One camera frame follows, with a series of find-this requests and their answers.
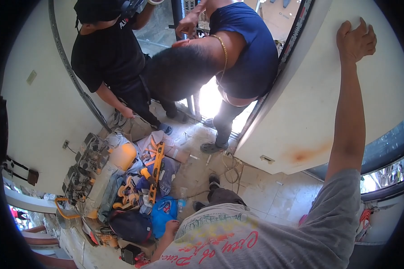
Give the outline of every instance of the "foot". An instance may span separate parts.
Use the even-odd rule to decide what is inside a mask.
[[[209,119],[206,119],[202,124],[203,125],[205,125],[205,126],[207,126],[207,127],[210,127],[210,128],[214,128],[215,129],[215,126],[214,126],[214,124],[212,123],[212,120],[213,120],[214,118],[209,118]]]
[[[220,177],[216,173],[211,173],[209,175],[209,189],[216,188],[220,188]]]
[[[178,111],[173,117],[169,116],[167,113],[166,116],[179,123],[186,123],[187,121],[189,121],[189,116],[181,111]]]
[[[164,123],[161,123],[157,129],[162,130],[168,136],[170,136],[172,134],[172,132],[173,132],[173,128],[171,126],[167,125],[167,124],[164,124]]]
[[[203,207],[206,207],[206,205],[203,202],[199,202],[199,201],[194,201],[193,202],[193,210],[195,212],[198,212],[199,210],[201,210]]]
[[[218,146],[215,142],[203,143],[200,147],[202,153],[213,154],[216,152],[222,152],[223,150],[227,150],[229,147],[229,143],[226,143],[223,146]]]

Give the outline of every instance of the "hand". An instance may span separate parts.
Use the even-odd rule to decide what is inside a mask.
[[[198,22],[199,16],[196,13],[189,13],[184,19],[180,20],[175,32],[178,36],[181,35],[181,33],[192,35]]]
[[[171,219],[166,223],[165,234],[174,236],[178,228],[180,227],[180,222],[178,220]]]
[[[339,28],[336,36],[336,43],[342,62],[356,63],[366,55],[373,55],[376,52],[377,38],[372,25],[367,24],[361,18],[361,25],[351,30],[351,23],[345,21]]]
[[[122,110],[120,110],[121,114],[123,117],[126,117],[128,119],[134,119],[135,115],[133,114],[133,110],[125,106]]]

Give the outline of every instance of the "plastic bottle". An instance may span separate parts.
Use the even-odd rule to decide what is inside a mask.
[[[183,208],[186,206],[187,188],[181,187],[180,192],[181,192],[181,197],[178,200],[178,212],[183,212]]]

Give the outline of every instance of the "man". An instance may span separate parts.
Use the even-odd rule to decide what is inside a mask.
[[[150,57],[143,54],[133,34],[133,30],[148,23],[155,4],[162,1],[150,0],[140,14],[131,18],[121,15],[122,2],[77,1],[77,24],[79,20],[82,27],[72,50],[72,68],[90,92],[97,93],[124,117],[134,118],[134,111],[155,129],[171,134],[172,127],[160,123],[149,111],[151,98],[160,101],[169,118],[186,122],[187,117],[178,113],[174,102],[163,100],[146,88],[144,68]]]
[[[178,41],[155,55],[147,67],[147,83],[159,96],[177,101],[196,93],[216,75],[223,101],[215,118],[206,121],[217,129],[216,141],[200,147],[211,154],[227,149],[234,118],[272,87],[278,52],[262,18],[235,0],[201,0],[180,21],[177,34],[191,35],[204,10],[210,35]]]
[[[346,268],[359,218],[359,182],[365,148],[365,119],[356,62],[375,52],[373,27],[349,21],[337,33],[341,85],[328,171],[299,228],[269,223],[248,210],[234,192],[210,175],[209,204],[181,226],[169,222],[150,268]]]

